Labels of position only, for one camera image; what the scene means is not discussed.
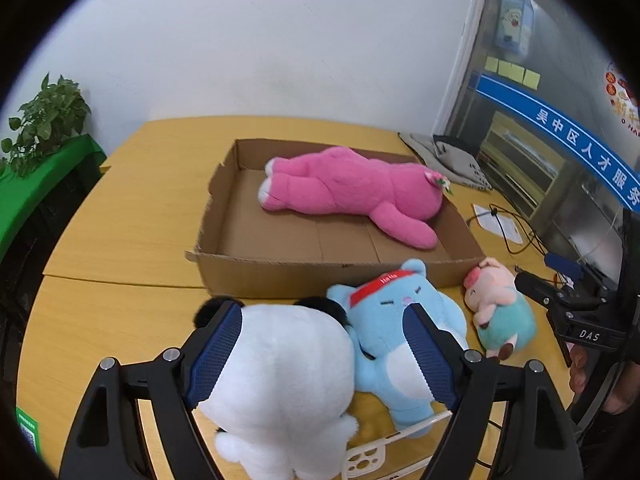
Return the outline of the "person's right hand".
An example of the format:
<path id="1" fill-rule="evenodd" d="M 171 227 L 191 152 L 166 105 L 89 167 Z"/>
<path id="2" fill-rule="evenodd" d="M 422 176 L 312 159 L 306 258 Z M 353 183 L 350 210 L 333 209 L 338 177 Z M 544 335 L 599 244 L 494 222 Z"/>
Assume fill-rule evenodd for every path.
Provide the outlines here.
<path id="1" fill-rule="evenodd" d="M 570 349 L 570 359 L 572 360 L 572 365 L 570 366 L 570 388 L 574 393 L 581 394 L 587 383 L 587 351 L 574 344 Z M 603 411 L 617 415 L 630 408 L 639 396 L 639 376 L 639 364 L 632 361 L 627 362 L 623 373 L 602 405 Z"/>

